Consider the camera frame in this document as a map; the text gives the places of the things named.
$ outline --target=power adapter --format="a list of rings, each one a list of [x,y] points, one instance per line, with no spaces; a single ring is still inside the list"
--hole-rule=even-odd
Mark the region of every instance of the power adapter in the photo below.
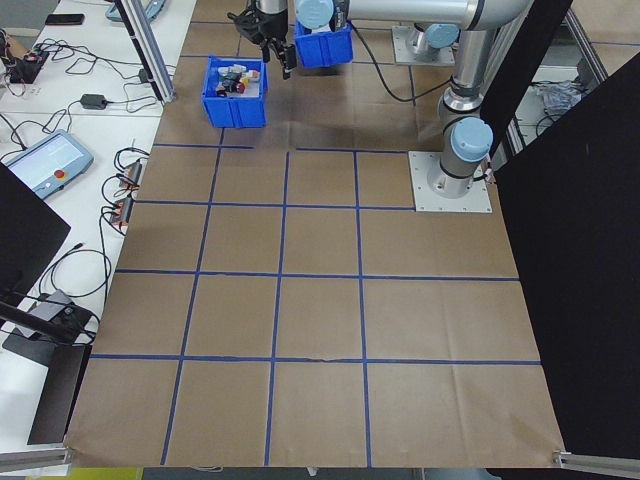
[[[87,110],[104,110],[108,104],[109,102],[104,95],[85,93],[82,98],[80,98],[80,105]]]

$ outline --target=grid square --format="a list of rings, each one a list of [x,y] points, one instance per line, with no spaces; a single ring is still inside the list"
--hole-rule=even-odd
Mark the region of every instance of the grid square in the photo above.
[[[379,63],[395,63],[395,55],[393,53],[393,41],[391,39],[391,30],[386,29],[362,29],[360,34],[373,51],[376,61]],[[362,42],[356,41],[354,33],[353,42],[353,59],[357,62],[371,62],[371,57],[365,50]]]
[[[354,98],[353,67],[353,63],[345,63],[332,67],[296,68],[292,74],[292,82],[295,82],[292,91],[294,103],[324,103],[329,98],[334,102],[351,102]]]
[[[361,222],[367,275],[518,275],[504,221],[496,211],[464,215],[363,211]]]
[[[217,156],[217,148],[154,147],[138,199],[208,202]]]
[[[215,39],[217,56],[237,56],[240,34],[232,23],[190,23],[181,55],[210,55],[212,39]]]
[[[287,209],[284,271],[357,274],[355,212],[324,208]]]
[[[364,285],[368,358],[452,358],[437,282],[367,280]]]
[[[380,65],[380,70],[393,93],[402,98],[411,97],[409,67],[405,65]],[[371,63],[353,64],[353,94],[358,103],[397,105],[397,100],[382,88],[375,66]]]
[[[192,289],[193,275],[117,273],[93,352],[179,355]]]
[[[369,365],[376,467],[462,467],[468,456],[450,365]],[[486,465],[478,463],[468,466]]]
[[[204,206],[137,204],[118,268],[195,270],[206,214]]]
[[[186,361],[168,466],[262,465],[269,363]]]
[[[353,154],[296,151],[290,159],[288,204],[355,205]]]
[[[203,270],[277,272],[281,228],[281,208],[213,207]]]
[[[279,363],[271,466],[364,467],[362,366]]]
[[[370,358],[539,360],[517,282],[365,282]]]
[[[358,153],[360,205],[413,207],[406,153]]]
[[[418,128],[411,105],[356,103],[355,147],[360,150],[417,150]]]
[[[282,203],[286,155],[280,149],[223,149],[214,200]]]
[[[354,119],[354,104],[350,100],[295,103],[291,112],[291,145],[353,148]]]
[[[553,466],[551,452],[564,445],[541,366],[453,368],[471,465]]]
[[[65,437],[74,466],[160,465],[177,368],[169,360],[91,359]]]
[[[240,13],[247,7],[244,0],[215,0],[196,2],[191,21],[229,22],[227,12]]]
[[[173,79],[179,101],[163,108],[155,143],[218,145],[222,129],[211,125],[202,108],[200,92],[206,58],[180,58]]]
[[[269,357],[276,279],[200,276],[188,355]]]
[[[640,12],[633,0],[576,0],[572,9],[591,42],[640,44]]]
[[[277,354],[325,360],[360,358],[358,280],[284,278]]]

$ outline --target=black panel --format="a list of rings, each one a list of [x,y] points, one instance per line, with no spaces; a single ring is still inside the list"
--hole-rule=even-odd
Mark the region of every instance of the black panel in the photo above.
[[[28,445],[62,443],[91,347],[58,346],[44,382]]]
[[[492,155],[502,142],[572,1],[535,0],[509,48],[480,110],[480,118],[493,129]]]
[[[640,55],[496,175],[558,423],[576,454],[639,456],[638,78]]]
[[[0,164],[0,301],[22,300],[62,246],[70,227]]]

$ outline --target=cable connector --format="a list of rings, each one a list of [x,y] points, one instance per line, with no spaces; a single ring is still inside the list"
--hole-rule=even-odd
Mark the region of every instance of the cable connector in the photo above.
[[[120,188],[125,190],[135,190],[140,186],[140,177],[142,176],[142,163],[136,161],[124,167],[124,172],[120,179]]]
[[[133,210],[133,197],[127,196],[122,200],[116,202],[116,207],[113,212],[110,212],[111,217],[109,223],[117,227],[126,227],[129,224],[129,218],[131,218],[131,211]]]

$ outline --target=white table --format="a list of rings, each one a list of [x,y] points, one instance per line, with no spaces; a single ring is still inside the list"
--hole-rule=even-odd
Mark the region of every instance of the white table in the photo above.
[[[176,65],[186,36],[196,0],[167,0],[167,5],[158,18],[153,21],[152,29],[167,64]],[[45,27],[38,41],[46,38],[64,39],[72,45],[86,45],[97,55],[127,62],[139,62],[137,53],[122,24],[107,20],[104,16],[109,4],[95,0],[62,0],[57,13],[84,13],[85,22],[78,27]],[[28,87],[26,95],[15,97],[4,92],[0,98],[0,112],[11,123],[17,125],[23,120],[35,120],[44,123],[50,114],[65,108],[78,100],[84,93],[99,93],[108,100],[124,100],[122,85],[124,81],[108,66],[99,63],[94,72],[85,76],[72,76],[64,70],[72,64],[74,58],[61,61],[48,61],[34,85]],[[134,74],[139,66],[121,66],[126,74]],[[131,89],[132,98],[153,95],[151,88],[137,86]],[[113,166],[115,152],[123,147],[136,146],[149,151],[153,145],[155,133],[160,122],[162,107],[157,104],[145,108],[136,114],[128,114],[123,105],[112,105],[104,111],[83,110],[79,105],[71,109],[73,125],[71,134],[93,153],[94,162],[89,170],[74,179],[64,190],[50,196],[46,202],[71,226],[71,232],[58,253],[58,257],[76,243],[84,243],[87,248],[100,250],[98,216],[104,200],[100,187],[104,180],[116,173]],[[9,129],[0,122],[0,156],[17,149],[8,140]],[[33,145],[43,138],[40,128],[33,124],[20,129],[20,135],[27,145]],[[123,154],[125,164],[134,161],[137,156]],[[107,195],[117,190],[118,182],[112,181],[106,189]],[[104,225],[105,248],[115,267],[122,247],[123,239]],[[57,280],[60,287],[69,293],[82,293],[99,285],[104,278],[102,259],[95,255],[81,254],[62,264]],[[77,303],[98,316],[102,314],[104,291],[79,299]],[[0,348],[0,452],[18,452],[46,448],[46,446],[27,446],[27,438],[47,369]],[[64,474],[66,468],[48,468],[46,471],[21,474]]]
[[[182,44],[189,27],[196,0],[167,0],[164,9],[151,22],[151,27],[158,42],[165,64],[175,66],[180,57]],[[139,63],[140,59],[129,39],[122,23],[107,20],[105,12],[110,6],[106,2],[86,3],[76,0],[62,0],[56,8],[56,13],[84,13],[85,21],[79,26],[47,26],[38,42],[45,39],[65,40],[70,45],[84,45],[94,54],[123,62]],[[85,93],[101,94],[110,101],[126,100],[123,90],[123,80],[111,67],[100,61],[92,73],[88,75],[69,75],[65,70],[81,56],[76,54],[72,58],[52,61],[51,57],[45,63],[33,85],[27,86],[22,97],[9,93],[0,98],[0,112],[3,113],[53,113],[67,107],[71,102],[79,100]],[[89,66],[81,62],[74,71],[83,71]],[[116,67],[125,76],[136,75],[141,65],[118,65]],[[149,84],[136,85],[127,88],[130,98],[154,96]],[[130,105],[133,110],[148,100]],[[136,113],[127,113],[124,104],[109,105],[105,110],[84,110],[76,104],[72,112],[91,115],[132,115],[155,116],[162,115],[162,106],[157,102],[154,106],[143,108]]]
[[[32,119],[44,121],[47,114],[5,114],[12,123]],[[71,232],[58,256],[76,243],[83,242],[87,248],[100,250],[98,231],[98,215],[104,200],[100,195],[100,187],[105,178],[116,173],[113,166],[115,152],[132,144],[149,151],[160,119],[158,117],[123,118],[120,116],[77,116],[73,120],[71,134],[87,147],[94,155],[94,162],[87,172],[69,183],[63,190],[56,192],[46,202],[70,226]],[[35,125],[21,129],[23,140],[33,144],[43,137],[40,128]],[[0,155],[15,149],[15,145],[8,143],[9,128],[0,125]],[[126,163],[137,158],[132,155],[122,160]],[[107,195],[113,194],[118,188],[118,182],[112,183],[106,189]],[[115,264],[120,254],[123,239],[104,225],[106,253]],[[76,259],[65,261],[57,280],[60,286],[69,293],[81,293],[100,284],[104,278],[102,259],[99,255],[80,254]],[[104,290],[78,299],[80,306],[89,308],[97,315],[102,314]],[[88,325],[95,328],[95,320]],[[3,329],[10,329],[9,324]],[[44,384],[47,369],[30,360],[24,359],[0,348],[0,452],[16,452],[30,449],[40,449],[42,446],[28,447],[27,438],[35,415],[40,393]],[[47,474],[64,474],[65,469],[47,470]]]

